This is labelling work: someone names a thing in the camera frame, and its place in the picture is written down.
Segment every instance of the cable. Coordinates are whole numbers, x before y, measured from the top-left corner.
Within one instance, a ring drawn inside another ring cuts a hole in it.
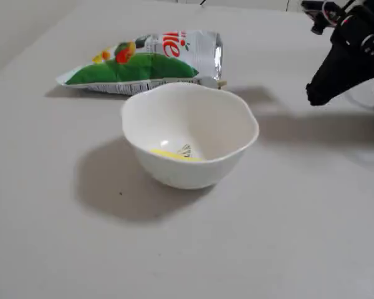
[[[327,20],[327,22],[330,23],[331,26],[334,26],[334,27],[335,27],[335,26],[337,26],[337,23],[334,22],[333,20],[331,20],[331,19],[328,17],[326,11],[325,11],[325,5],[326,5],[328,2],[330,2],[330,0],[325,0],[325,1],[323,2],[323,5],[322,5],[322,13],[323,13],[324,18]]]
[[[348,8],[349,6],[351,6],[352,3],[355,2],[355,1],[356,1],[356,0],[349,0],[348,3],[346,3],[344,6],[342,6],[342,9],[343,9],[344,11],[346,11],[347,8]]]

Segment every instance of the fruit illustration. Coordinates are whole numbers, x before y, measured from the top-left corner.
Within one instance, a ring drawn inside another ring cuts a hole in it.
[[[125,64],[136,52],[135,42],[122,42],[115,50],[115,60],[119,64]]]
[[[93,62],[95,64],[100,64],[101,62],[103,62],[103,60],[108,60],[109,58],[111,58],[111,53],[108,52],[110,48],[106,48],[104,49],[101,53],[99,53],[97,56],[95,56],[93,58]]]

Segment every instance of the white wall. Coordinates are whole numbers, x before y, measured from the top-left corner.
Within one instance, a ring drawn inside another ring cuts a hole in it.
[[[83,1],[0,0],[0,69]]]

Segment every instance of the white table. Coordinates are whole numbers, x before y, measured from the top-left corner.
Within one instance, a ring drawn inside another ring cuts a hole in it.
[[[310,27],[286,12],[95,2],[17,56],[0,72],[0,299],[374,299],[374,112],[345,95],[309,106],[330,48]],[[107,45],[169,28],[222,34],[228,89],[261,125],[204,191],[141,170],[121,97],[55,86]],[[374,103],[373,90],[350,96]]]

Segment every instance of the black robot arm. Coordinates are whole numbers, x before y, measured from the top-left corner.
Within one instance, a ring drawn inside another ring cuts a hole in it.
[[[317,12],[307,9],[309,3],[313,7],[314,2],[318,2]],[[364,1],[348,12],[345,12],[346,7],[328,2],[324,5],[323,1],[302,1],[302,7],[314,20],[312,31],[315,33],[321,34],[324,24],[335,26],[331,51],[306,88],[311,105],[324,105],[374,78],[374,0]]]

